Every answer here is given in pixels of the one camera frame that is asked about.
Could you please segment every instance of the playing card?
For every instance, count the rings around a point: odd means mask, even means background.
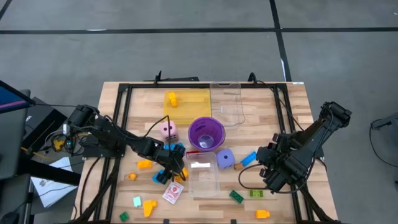
[[[176,203],[177,199],[182,193],[184,186],[179,183],[171,182],[163,194],[163,198],[173,205]]]

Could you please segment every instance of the purple cup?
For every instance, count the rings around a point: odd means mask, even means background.
[[[198,118],[189,126],[188,138],[199,151],[212,151],[225,140],[224,126],[214,118]]]

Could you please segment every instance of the wooden table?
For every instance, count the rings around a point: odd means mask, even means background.
[[[98,107],[102,115],[113,115],[118,85],[118,82],[104,83]],[[303,128],[306,128],[312,124],[313,118],[305,87],[303,84],[293,83],[288,83],[287,86],[294,117]],[[164,91],[164,88],[133,89],[126,128],[128,131],[141,136],[147,132],[154,122],[163,117]],[[227,130],[225,142],[215,151],[218,152],[220,149],[229,148],[233,151],[236,161],[240,161],[252,151],[257,151],[259,146],[268,145],[273,134],[280,132],[274,95],[269,89],[243,88],[241,94],[246,120],[238,129]],[[120,109],[119,122],[122,112],[123,105]],[[187,151],[193,151],[194,148],[190,145],[187,136],[188,126],[178,126],[177,130]],[[149,136],[161,139],[157,127],[150,132]],[[130,223],[162,223],[165,218],[169,219],[171,223],[230,223],[231,219],[237,219],[238,223],[295,223],[292,196],[290,194],[272,195],[265,190],[262,200],[250,198],[249,190],[242,188],[238,184],[238,172],[234,169],[219,170],[218,177],[221,190],[219,196],[192,198],[188,193],[188,182],[184,182],[183,193],[177,203],[172,205],[162,198],[162,194],[169,183],[160,185],[152,181],[152,176],[161,170],[161,166],[156,164],[151,169],[138,170],[137,162],[141,159],[127,147],[126,155],[121,160],[120,165],[112,223],[121,223],[119,214],[125,211],[130,216],[128,221]],[[80,194],[84,179],[94,160],[92,158],[85,162],[75,202],[77,208],[79,208],[80,204]],[[83,209],[90,204],[98,192],[103,161],[104,159],[101,159],[95,165],[88,178]],[[259,177],[259,171],[259,167],[248,170],[243,174],[242,182],[247,186],[264,187],[262,178]],[[127,175],[130,172],[137,173],[138,178],[136,181],[127,179]],[[315,164],[308,180],[308,188],[326,214],[332,218],[337,218],[325,168],[318,162]],[[232,190],[237,191],[244,197],[242,204],[237,204],[229,198],[229,193]],[[286,185],[282,190],[290,190],[290,188]],[[136,196],[140,196],[142,201],[156,200],[158,202],[158,206],[154,209],[150,218],[144,218],[142,207],[133,207],[132,199]],[[306,218],[305,206],[300,193],[299,199],[302,216]],[[105,218],[107,203],[108,194],[104,196],[101,219]],[[269,210],[271,217],[262,220],[256,219],[255,210]]]

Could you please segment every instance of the purple cube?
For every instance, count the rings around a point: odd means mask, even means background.
[[[234,154],[230,149],[223,149],[217,153],[218,168],[225,169],[235,164]]]

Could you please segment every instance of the computer screen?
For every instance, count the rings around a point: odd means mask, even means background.
[[[35,105],[35,101],[0,81],[0,114]]]

